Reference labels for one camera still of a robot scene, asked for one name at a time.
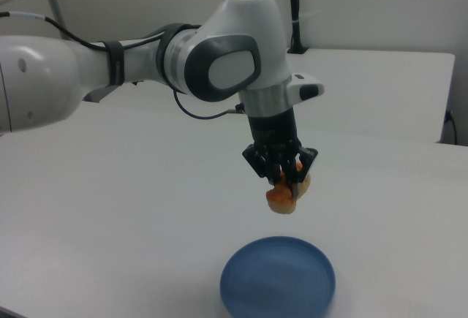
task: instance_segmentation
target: blue plate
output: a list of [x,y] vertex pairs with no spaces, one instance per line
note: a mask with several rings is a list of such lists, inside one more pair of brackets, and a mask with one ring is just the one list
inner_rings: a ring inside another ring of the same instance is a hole
[[234,318],[318,318],[335,292],[335,273],[315,246],[284,236],[244,246],[221,275],[221,298]]

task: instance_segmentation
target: cable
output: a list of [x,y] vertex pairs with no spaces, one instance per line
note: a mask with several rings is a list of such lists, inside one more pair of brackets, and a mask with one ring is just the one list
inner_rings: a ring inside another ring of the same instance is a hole
[[202,119],[202,120],[207,121],[208,119],[215,119],[215,118],[227,115],[229,113],[228,110],[226,110],[226,111],[218,113],[217,115],[214,115],[214,116],[197,116],[197,115],[194,115],[193,113],[187,111],[186,108],[184,106],[182,106],[181,102],[178,99],[177,91],[175,91],[175,90],[174,90],[174,100],[177,103],[178,108],[180,108],[186,115],[188,115],[188,116],[190,116],[192,118],[196,118],[196,119]]
[[215,118],[219,118],[219,117],[222,117],[224,115],[227,115],[228,113],[237,113],[237,114],[241,114],[243,115],[245,112],[244,112],[244,104],[238,104],[235,106],[235,109],[234,110],[226,110],[226,111],[223,111],[221,113],[218,113],[216,115],[213,115],[213,116],[197,116],[197,115],[194,115],[193,113],[189,112],[180,102],[180,100],[178,99],[178,95],[177,95],[177,91],[174,90],[174,100],[175,100],[175,103],[177,103],[178,105],[178,108],[180,108],[186,115],[192,117],[192,118],[196,118],[196,119],[201,119],[201,120],[204,120],[204,121],[207,121],[209,119],[215,119]]
[[[90,48],[90,49],[96,50],[96,51],[108,52],[107,48],[105,48],[104,46],[91,44],[90,42],[87,42],[84,39],[81,39],[80,37],[77,37],[71,31],[69,31],[68,29],[62,27],[60,24],[55,22],[55,20],[53,20],[52,18],[49,18],[47,16],[44,16],[44,15],[38,15],[38,14],[35,14],[35,13],[30,13],[30,12],[11,11],[11,12],[0,12],[0,18],[2,18],[2,17],[22,17],[22,18],[33,18],[33,19],[37,19],[37,20],[43,20],[43,21],[51,24],[55,28],[57,28],[63,34],[67,35],[70,39],[73,39],[74,41],[80,43],[83,46],[86,46],[87,48]],[[145,40],[143,40],[141,42],[136,42],[134,44],[124,45],[123,48],[124,48],[124,50],[133,49],[133,48],[136,48],[138,46],[145,45],[145,44],[148,44],[150,42],[155,42],[157,40],[160,40],[161,36],[162,35],[159,34],[156,37],[151,37],[151,38],[145,39]]]

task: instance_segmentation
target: white table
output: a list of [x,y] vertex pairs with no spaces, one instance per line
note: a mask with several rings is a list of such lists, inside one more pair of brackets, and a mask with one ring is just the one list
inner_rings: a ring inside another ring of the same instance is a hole
[[[287,55],[294,72],[325,84],[325,95],[295,107],[299,127],[434,143],[440,140],[455,57],[405,53],[309,49]],[[238,103],[234,96],[208,104],[189,96],[190,110],[210,115]],[[124,84],[106,105],[179,112],[172,91],[156,82]]]
[[0,306],[28,318],[228,317],[219,277],[269,235],[318,246],[327,318],[468,312],[468,150],[302,129],[319,156],[295,213],[241,156],[247,122],[83,103],[0,138]]

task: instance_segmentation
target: black cable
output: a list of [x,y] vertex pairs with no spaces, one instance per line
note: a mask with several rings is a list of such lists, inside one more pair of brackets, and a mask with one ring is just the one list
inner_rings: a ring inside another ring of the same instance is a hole
[[[9,17],[9,16],[10,16],[9,12],[0,12],[0,18]],[[44,21],[51,24],[55,28],[57,28],[60,32],[67,35],[70,39],[73,39],[74,41],[80,43],[83,46],[86,46],[89,49],[96,50],[96,51],[108,52],[107,48],[105,48],[104,46],[91,44],[90,42],[87,42],[84,39],[81,39],[80,37],[77,37],[71,31],[69,31],[68,29],[62,27],[60,24],[55,22],[55,20],[53,20],[52,18],[49,18],[49,17],[45,16]],[[145,45],[145,44],[148,44],[150,42],[155,42],[155,41],[160,40],[160,39],[161,39],[161,35],[158,35],[157,37],[152,37],[152,38],[149,38],[149,39],[145,39],[145,40],[143,40],[141,42],[136,42],[134,44],[125,45],[125,46],[123,46],[123,48],[124,48],[124,50],[133,49],[133,48],[136,48],[138,46]]]
[[178,99],[178,96],[177,96],[177,91],[174,90],[174,100],[175,102],[177,103],[178,107],[188,116],[192,117],[192,118],[196,118],[196,119],[202,119],[202,120],[205,120],[207,121],[208,119],[215,119],[215,118],[218,118],[218,117],[222,117],[224,115],[227,115],[229,113],[229,110],[226,110],[224,112],[221,112],[221,113],[218,113],[217,115],[214,115],[214,116],[197,116],[197,115],[194,115],[193,113],[189,112],[186,110],[186,108],[184,106],[182,106],[181,102],[179,101]]

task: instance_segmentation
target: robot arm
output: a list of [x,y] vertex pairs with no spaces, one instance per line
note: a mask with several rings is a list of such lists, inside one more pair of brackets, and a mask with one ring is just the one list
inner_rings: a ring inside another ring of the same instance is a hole
[[274,0],[224,0],[200,28],[174,24],[157,41],[130,48],[136,42],[142,40],[93,50],[60,39],[0,37],[0,134],[63,120],[88,92],[124,81],[157,80],[207,102],[238,93],[254,139],[244,157],[272,184],[283,171],[297,194],[293,184],[304,180],[317,152],[302,147],[293,105],[323,87],[291,73]]

